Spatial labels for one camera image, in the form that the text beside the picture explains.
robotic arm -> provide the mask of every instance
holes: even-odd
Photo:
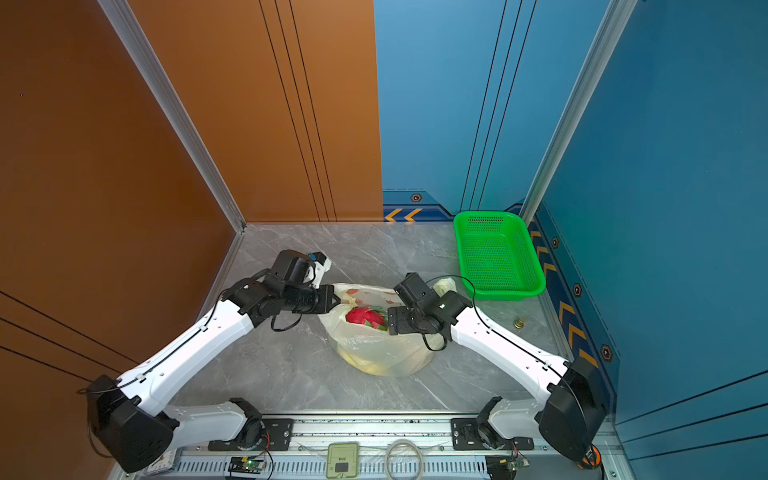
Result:
[[[126,472],[193,443],[221,439],[242,449],[255,446],[261,414],[244,399],[199,407],[168,403],[219,352],[264,320],[274,321],[282,310],[328,313],[338,305],[333,285],[320,285],[330,266],[320,252],[281,251],[272,268],[224,290],[210,312],[149,360],[117,380],[93,381],[86,389],[88,428]]]
[[[395,286],[405,306],[387,311],[389,333],[442,335],[476,351],[517,380],[531,400],[495,397],[477,418],[478,433],[491,449],[514,436],[536,433],[563,456],[580,462],[607,414],[598,370],[586,359],[572,364],[534,346],[485,315],[456,292],[440,296],[417,273]]]
[[[254,447],[263,423],[244,399],[198,407],[169,401],[219,352],[264,320],[274,321],[283,310],[319,314],[338,305],[333,285],[320,284],[330,267],[320,252],[281,251],[272,268],[224,290],[209,313],[149,360],[117,380],[101,376],[93,381],[86,389],[90,431],[126,472],[194,443],[227,440],[233,447]],[[395,291],[405,306],[389,309],[390,334],[439,333],[446,345],[456,341],[475,350],[533,395],[529,400],[490,401],[478,417],[478,432],[488,446],[499,448],[505,439],[540,432],[564,456],[575,461],[584,457],[607,411],[591,364],[583,359],[569,364],[538,349],[458,293],[440,297],[416,273],[409,273]]]

gray marble floor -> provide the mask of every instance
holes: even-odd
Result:
[[[451,223],[249,225],[226,285],[272,265],[280,250],[322,251],[333,261],[324,283],[394,287],[408,272],[425,280],[459,273]],[[464,293],[459,285],[459,292]],[[478,302],[491,318],[552,353],[564,354],[554,314],[542,297]],[[512,323],[525,318],[525,327]],[[277,325],[296,316],[284,313]],[[492,396],[530,395],[479,354],[452,343],[415,375],[367,375],[331,347],[316,316],[283,333],[264,323],[227,347],[176,395],[173,404],[209,405],[243,397],[262,412],[306,410],[449,410],[477,412]]]

white plastic bag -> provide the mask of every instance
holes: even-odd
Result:
[[[338,354],[351,366],[370,375],[408,376],[432,361],[434,352],[426,348],[419,333],[389,335],[383,330],[346,321],[346,314],[356,306],[370,306],[384,312],[391,306],[402,306],[395,290],[351,283],[335,283],[333,288],[342,303],[319,315],[320,322]],[[427,335],[426,339],[433,349],[442,346],[440,335]]]

mounting plate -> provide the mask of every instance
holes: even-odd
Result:
[[[483,445],[475,419],[451,419],[454,450],[491,450]],[[498,450],[512,450],[511,440]]]
[[[270,452],[285,452],[288,450],[291,435],[293,434],[293,419],[262,419],[264,430],[270,434]],[[266,446],[266,439],[261,439],[248,452],[261,452]],[[211,452],[240,451],[234,448],[230,442],[214,440],[208,443]]]

green plastic basket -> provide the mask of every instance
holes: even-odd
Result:
[[[453,219],[462,275],[477,287],[477,300],[523,300],[544,291],[528,228],[509,212],[462,212]],[[472,295],[472,285],[464,280]]]

